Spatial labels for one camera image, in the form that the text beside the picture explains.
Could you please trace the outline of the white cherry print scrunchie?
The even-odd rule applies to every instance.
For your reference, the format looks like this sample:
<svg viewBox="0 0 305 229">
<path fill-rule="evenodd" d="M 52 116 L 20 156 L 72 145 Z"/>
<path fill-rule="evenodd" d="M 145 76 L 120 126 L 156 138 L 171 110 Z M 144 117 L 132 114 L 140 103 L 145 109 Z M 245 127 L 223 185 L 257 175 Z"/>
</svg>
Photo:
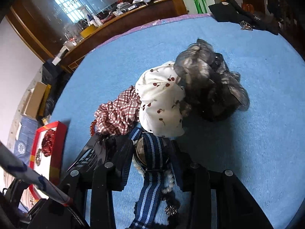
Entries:
<svg viewBox="0 0 305 229">
<path fill-rule="evenodd" d="M 139 121 L 144 130 L 164 138 L 184 134 L 180 102 L 185 91 L 179 82 L 173 61 L 148 69 L 140 76 L 135 88 L 141 101 Z"/>
</svg>

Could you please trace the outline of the red polka dot bow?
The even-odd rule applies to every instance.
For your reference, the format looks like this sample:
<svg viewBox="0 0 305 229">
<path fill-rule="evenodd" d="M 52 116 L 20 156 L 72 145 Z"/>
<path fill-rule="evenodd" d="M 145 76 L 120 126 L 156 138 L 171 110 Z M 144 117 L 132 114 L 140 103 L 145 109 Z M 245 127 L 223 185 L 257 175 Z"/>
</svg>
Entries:
<svg viewBox="0 0 305 229">
<path fill-rule="evenodd" d="M 42 153 L 45 157 L 49 157 L 52 155 L 54 141 L 55 141 L 55 131 L 53 129 L 49 129 L 44 135 L 41 143 Z"/>
</svg>

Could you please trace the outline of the leopard print scrunchie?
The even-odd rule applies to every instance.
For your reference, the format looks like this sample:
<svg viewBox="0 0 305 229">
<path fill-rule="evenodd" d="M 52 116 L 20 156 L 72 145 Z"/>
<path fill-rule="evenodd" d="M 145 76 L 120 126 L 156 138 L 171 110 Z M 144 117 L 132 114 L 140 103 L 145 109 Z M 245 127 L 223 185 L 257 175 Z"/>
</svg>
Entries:
<svg viewBox="0 0 305 229">
<path fill-rule="evenodd" d="M 41 148 L 39 148 L 39 149 L 37 150 L 37 152 L 36 152 L 35 164 L 36 164 L 37 166 L 40 166 L 40 164 L 41 164 L 41 152 L 42 152 L 42 149 L 41 149 Z"/>
</svg>

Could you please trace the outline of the black hair claw clip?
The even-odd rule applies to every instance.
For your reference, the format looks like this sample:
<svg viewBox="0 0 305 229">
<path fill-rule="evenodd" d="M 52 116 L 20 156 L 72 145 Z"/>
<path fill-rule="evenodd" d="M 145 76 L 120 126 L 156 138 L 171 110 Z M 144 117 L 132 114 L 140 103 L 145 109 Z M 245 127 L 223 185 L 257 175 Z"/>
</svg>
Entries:
<svg viewBox="0 0 305 229">
<path fill-rule="evenodd" d="M 127 139 L 126 135 L 109 135 L 95 133 L 83 147 L 67 172 L 78 170 L 81 173 L 92 172 L 99 162 L 112 160 Z"/>
</svg>

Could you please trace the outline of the wooden counter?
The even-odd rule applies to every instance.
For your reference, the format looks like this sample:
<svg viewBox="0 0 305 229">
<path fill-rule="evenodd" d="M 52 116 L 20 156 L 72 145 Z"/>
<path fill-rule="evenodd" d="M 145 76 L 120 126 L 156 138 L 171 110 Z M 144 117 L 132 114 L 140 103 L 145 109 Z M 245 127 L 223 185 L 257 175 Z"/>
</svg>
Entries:
<svg viewBox="0 0 305 229">
<path fill-rule="evenodd" d="M 59 66 L 67 72 L 74 72 L 90 51 L 112 37 L 150 22 L 185 14 L 187 14 L 187 9 L 184 3 L 178 0 L 157 0 L 149 5 L 142 5 L 111 19 L 102 27 L 96 29 L 70 50 L 59 62 Z"/>
</svg>

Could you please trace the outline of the red tray box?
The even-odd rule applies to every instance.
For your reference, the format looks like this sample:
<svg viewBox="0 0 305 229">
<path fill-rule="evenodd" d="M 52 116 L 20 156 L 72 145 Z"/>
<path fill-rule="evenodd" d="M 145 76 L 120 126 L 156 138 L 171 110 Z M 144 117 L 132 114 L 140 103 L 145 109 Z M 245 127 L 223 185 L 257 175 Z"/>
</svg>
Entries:
<svg viewBox="0 0 305 229">
<path fill-rule="evenodd" d="M 36 130 L 28 166 L 58 185 L 67 126 L 59 121 Z"/>
</svg>

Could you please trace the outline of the red plaid scrunchie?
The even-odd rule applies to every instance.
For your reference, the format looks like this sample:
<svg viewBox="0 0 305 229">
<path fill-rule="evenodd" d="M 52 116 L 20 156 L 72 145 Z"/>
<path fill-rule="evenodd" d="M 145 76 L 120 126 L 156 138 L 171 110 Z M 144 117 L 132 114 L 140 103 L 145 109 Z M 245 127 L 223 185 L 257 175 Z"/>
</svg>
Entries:
<svg viewBox="0 0 305 229">
<path fill-rule="evenodd" d="M 94 113 L 91 131 L 109 135 L 126 135 L 139 121 L 141 101 L 134 86 L 121 92 L 114 101 L 102 103 Z"/>
</svg>

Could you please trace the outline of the cardboard box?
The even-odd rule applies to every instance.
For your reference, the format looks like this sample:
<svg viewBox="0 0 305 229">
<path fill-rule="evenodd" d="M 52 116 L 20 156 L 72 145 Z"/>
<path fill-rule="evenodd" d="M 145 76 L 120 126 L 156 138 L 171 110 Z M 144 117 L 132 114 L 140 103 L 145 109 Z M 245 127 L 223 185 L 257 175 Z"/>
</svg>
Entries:
<svg viewBox="0 0 305 229">
<path fill-rule="evenodd" d="M 36 86 L 26 99 L 24 104 L 22 115 L 35 119 L 37 117 L 42 98 L 46 91 L 47 85 L 37 82 Z"/>
</svg>

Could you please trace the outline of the blue bed cover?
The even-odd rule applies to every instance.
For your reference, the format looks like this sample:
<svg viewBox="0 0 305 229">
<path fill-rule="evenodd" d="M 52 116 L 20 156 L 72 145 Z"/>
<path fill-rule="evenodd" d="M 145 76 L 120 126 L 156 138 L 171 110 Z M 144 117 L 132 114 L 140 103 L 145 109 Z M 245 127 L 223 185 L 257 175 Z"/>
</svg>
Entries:
<svg viewBox="0 0 305 229">
<path fill-rule="evenodd" d="M 114 100 L 149 68 L 175 60 L 197 39 L 239 72 L 249 109 L 220 123 L 184 120 L 179 145 L 214 171 L 232 170 L 274 228 L 285 228 L 304 200 L 304 61 L 280 35 L 243 31 L 202 15 L 155 22 L 115 37 L 76 69 L 51 119 L 68 124 L 62 172 L 89 140 L 102 103 Z"/>
</svg>

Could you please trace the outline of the black clothing pile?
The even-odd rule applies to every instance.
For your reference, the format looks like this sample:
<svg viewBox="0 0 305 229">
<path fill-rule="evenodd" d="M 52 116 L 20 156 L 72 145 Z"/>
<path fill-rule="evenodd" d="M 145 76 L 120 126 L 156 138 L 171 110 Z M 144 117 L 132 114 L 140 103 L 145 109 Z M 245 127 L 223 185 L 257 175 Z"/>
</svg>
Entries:
<svg viewBox="0 0 305 229">
<path fill-rule="evenodd" d="M 209 10 L 217 22 L 231 22 L 239 24 L 241 27 L 249 27 L 250 30 L 268 31 L 274 35 L 279 34 L 278 25 L 265 22 L 245 11 L 235 0 L 225 0 L 209 5 Z"/>
</svg>

